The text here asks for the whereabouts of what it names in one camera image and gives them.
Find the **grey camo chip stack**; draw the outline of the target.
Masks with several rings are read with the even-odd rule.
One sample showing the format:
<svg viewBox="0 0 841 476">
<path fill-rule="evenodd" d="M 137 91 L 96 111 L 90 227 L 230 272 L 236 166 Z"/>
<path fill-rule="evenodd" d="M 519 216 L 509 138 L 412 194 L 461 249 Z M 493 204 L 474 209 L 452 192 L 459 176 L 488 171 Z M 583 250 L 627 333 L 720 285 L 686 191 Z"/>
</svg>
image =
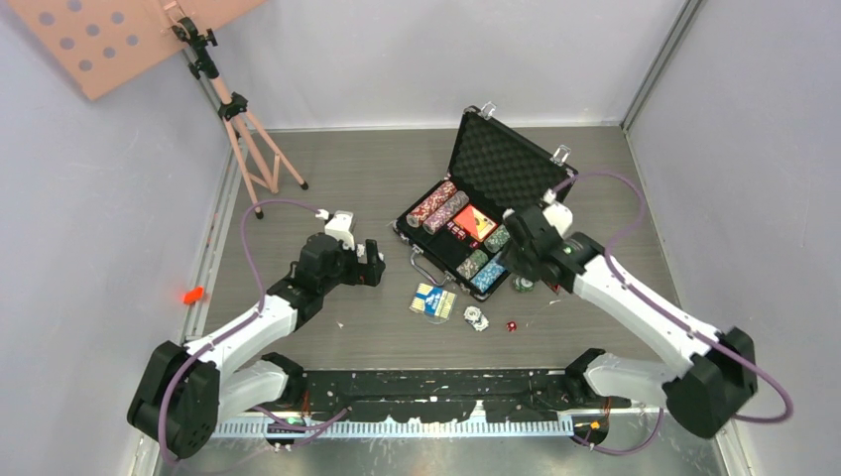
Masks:
<svg viewBox="0 0 841 476">
<path fill-rule="evenodd" d="M 465 280 L 470 280 L 482 270 L 489 260 L 489 256 L 483 250 L 473 250 L 472 253 L 456 268 L 456 272 Z"/>
</svg>

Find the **green poker chip stack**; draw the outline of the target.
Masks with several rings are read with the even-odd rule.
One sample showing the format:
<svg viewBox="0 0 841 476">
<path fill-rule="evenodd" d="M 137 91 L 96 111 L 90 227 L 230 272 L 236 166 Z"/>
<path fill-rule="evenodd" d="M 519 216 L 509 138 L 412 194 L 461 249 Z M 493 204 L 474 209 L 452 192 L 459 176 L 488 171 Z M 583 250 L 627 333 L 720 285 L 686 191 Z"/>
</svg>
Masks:
<svg viewBox="0 0 841 476">
<path fill-rule="evenodd" d="M 500 225 L 491 235 L 485 239 L 483 246 L 491 253 L 499 253 L 509 242 L 511 236 L 505 225 Z"/>
</svg>

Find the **blue white chip pair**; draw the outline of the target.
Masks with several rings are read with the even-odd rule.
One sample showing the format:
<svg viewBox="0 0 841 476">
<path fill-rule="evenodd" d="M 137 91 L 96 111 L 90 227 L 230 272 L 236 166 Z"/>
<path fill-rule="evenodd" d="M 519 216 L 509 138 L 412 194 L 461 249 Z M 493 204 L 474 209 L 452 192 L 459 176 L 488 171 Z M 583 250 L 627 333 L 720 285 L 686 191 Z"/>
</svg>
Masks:
<svg viewBox="0 0 841 476">
<path fill-rule="evenodd" d="M 464 320 L 475 331 L 482 332 L 489 326 L 489 321 L 477 306 L 467 306 L 463 312 Z"/>
</svg>

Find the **pink music stand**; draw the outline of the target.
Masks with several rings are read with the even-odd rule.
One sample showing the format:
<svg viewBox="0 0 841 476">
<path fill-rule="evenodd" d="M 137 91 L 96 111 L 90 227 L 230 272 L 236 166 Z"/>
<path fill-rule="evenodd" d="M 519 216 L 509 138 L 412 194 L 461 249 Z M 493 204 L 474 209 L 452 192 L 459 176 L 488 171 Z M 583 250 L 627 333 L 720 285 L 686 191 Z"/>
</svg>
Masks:
<svg viewBox="0 0 841 476">
<path fill-rule="evenodd" d="M 259 7 L 257 1 L 11 1 L 9 7 L 72 77 L 96 100 L 179 52 L 189 51 L 192 76 L 206 79 L 219 100 L 218 116 L 231 145 L 245 142 L 258 170 L 251 173 L 235 154 L 246 187 L 279 190 L 287 170 L 301 188 L 308 184 L 247 99 L 228 87 L 211 54 L 215 33 Z"/>
</svg>

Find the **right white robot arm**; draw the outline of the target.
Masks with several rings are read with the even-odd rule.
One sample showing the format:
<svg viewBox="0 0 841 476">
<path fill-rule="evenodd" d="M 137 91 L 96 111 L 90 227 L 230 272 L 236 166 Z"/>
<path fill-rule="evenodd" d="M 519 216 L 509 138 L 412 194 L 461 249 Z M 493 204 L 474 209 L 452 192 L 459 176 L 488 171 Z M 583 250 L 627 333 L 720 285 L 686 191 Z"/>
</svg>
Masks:
<svg viewBox="0 0 841 476">
<path fill-rule="evenodd" d="M 654 293 L 600 243 L 570 232 L 567 207 L 508 209 L 503 223 L 510 234 L 500 255 L 504 268 L 592 303 L 660 358 L 622 359 L 589 349 L 568 368 L 565 389 L 573 403 L 586 408 L 602 397 L 626 398 L 664 408 L 693 435 L 711 438 L 756 394 L 752 337 L 738 327 L 724 332 Z"/>
</svg>

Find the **dark green chip pile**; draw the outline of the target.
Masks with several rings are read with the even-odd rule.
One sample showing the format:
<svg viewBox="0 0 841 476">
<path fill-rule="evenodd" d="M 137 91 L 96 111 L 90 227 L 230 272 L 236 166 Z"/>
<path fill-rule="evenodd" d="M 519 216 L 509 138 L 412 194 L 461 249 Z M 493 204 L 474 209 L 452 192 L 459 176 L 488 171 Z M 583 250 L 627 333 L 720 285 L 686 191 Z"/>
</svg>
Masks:
<svg viewBox="0 0 841 476">
<path fill-rule="evenodd" d="M 518 293 L 529 293 L 535 288 L 535 283 L 523 277 L 516 277 L 513 280 L 513 287 Z"/>
</svg>

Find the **blue playing card deck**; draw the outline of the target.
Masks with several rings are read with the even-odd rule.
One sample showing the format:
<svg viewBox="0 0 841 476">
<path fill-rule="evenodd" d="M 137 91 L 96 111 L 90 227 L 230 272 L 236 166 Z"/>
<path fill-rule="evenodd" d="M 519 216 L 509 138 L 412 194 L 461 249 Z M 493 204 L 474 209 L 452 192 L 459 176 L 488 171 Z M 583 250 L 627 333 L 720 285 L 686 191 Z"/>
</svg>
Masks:
<svg viewBox="0 0 841 476">
<path fill-rule="evenodd" d="M 422 314 L 431 323 L 440 324 L 449 320 L 456 300 L 457 294 L 442 287 L 419 284 L 409 310 Z"/>
</svg>

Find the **light blue chip stack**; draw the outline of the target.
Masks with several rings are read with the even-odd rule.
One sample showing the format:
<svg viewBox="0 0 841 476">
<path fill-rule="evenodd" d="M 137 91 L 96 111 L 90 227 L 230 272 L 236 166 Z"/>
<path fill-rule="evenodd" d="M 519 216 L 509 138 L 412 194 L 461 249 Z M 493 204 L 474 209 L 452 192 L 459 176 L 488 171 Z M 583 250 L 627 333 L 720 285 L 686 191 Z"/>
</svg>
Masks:
<svg viewBox="0 0 841 476">
<path fill-rule="evenodd" d="M 506 272 L 499 257 L 495 256 L 471 279 L 471 284 L 484 295 Z"/>
</svg>

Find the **orange clip on rail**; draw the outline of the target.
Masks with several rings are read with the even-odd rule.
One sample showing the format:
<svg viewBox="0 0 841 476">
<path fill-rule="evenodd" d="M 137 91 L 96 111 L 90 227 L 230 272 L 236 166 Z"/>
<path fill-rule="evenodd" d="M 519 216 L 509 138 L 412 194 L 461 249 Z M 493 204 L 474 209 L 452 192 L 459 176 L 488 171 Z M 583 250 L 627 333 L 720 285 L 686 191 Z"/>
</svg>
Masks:
<svg viewBox="0 0 841 476">
<path fill-rule="evenodd" d="M 181 301 L 184 305 L 193 305 L 204 297 L 204 287 L 195 287 L 182 295 Z"/>
</svg>

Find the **red playing card deck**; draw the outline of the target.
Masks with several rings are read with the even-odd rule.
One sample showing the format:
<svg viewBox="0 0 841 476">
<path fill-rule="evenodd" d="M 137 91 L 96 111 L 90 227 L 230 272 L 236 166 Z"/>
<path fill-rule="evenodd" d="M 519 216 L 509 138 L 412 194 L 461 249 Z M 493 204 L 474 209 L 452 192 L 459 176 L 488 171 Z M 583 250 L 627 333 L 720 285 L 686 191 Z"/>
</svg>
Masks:
<svg viewBox="0 0 841 476">
<path fill-rule="evenodd" d="M 453 223 L 476 241 L 484 241 L 498 224 L 473 204 L 466 205 L 453 218 Z"/>
</svg>

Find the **black poker chip case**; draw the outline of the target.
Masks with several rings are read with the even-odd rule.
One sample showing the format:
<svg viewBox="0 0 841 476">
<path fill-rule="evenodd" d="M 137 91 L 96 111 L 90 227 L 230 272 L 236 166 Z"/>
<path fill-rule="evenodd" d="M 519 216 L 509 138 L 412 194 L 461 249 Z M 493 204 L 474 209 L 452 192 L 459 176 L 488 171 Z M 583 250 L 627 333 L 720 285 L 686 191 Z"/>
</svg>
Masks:
<svg viewBox="0 0 841 476">
<path fill-rule="evenodd" d="M 507 210 L 537 203 L 546 191 L 577 173 L 566 162 L 568 148 L 560 147 L 555 153 L 546 151 L 493 118 L 493 110 L 493 104 L 488 103 L 482 108 L 469 106 L 463 111 L 445 175 L 404 211 L 393 226 L 402 241 L 478 301 L 489 298 L 509 277 L 509 272 L 484 295 L 480 294 L 471 279 L 465 280 L 456 272 L 473 251 L 470 243 L 476 241 L 464 231 L 465 238 L 460 240 L 447 229 L 448 223 L 454 224 L 458 212 L 434 234 L 426 233 L 422 225 L 411 227 L 406 221 L 407 214 L 449 180 L 457 191 L 467 193 L 468 204 L 479 208 L 499 227 L 504 225 L 503 215 Z"/>
</svg>

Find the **red poker chip stack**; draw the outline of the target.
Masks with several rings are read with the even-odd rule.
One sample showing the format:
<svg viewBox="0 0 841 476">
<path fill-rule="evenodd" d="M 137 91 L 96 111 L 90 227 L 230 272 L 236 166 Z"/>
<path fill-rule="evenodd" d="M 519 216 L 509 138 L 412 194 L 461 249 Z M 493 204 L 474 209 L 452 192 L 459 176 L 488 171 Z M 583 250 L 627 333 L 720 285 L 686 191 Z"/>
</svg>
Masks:
<svg viewBox="0 0 841 476">
<path fill-rule="evenodd" d="M 436 210 L 438 210 L 456 193 L 457 188 L 454 183 L 449 180 L 443 182 L 419 205 L 407 214 L 407 223 L 414 228 L 420 227 Z"/>
</svg>

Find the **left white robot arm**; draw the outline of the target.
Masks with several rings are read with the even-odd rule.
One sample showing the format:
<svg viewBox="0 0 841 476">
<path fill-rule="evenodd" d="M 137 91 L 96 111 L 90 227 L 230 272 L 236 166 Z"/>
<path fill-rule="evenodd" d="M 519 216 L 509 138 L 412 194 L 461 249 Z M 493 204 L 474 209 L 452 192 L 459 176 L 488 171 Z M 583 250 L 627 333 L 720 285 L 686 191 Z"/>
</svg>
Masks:
<svg viewBox="0 0 841 476">
<path fill-rule="evenodd" d="M 373 239 L 349 247 L 326 233 L 308 237 L 288 273 L 250 309 L 200 339 L 165 341 L 153 351 L 128 423 L 164 453 L 187 459 L 232 417 L 264 403 L 295 409 L 304 395 L 303 368 L 265 348 L 309 322 L 337 286 L 376 287 L 385 269 Z"/>
</svg>

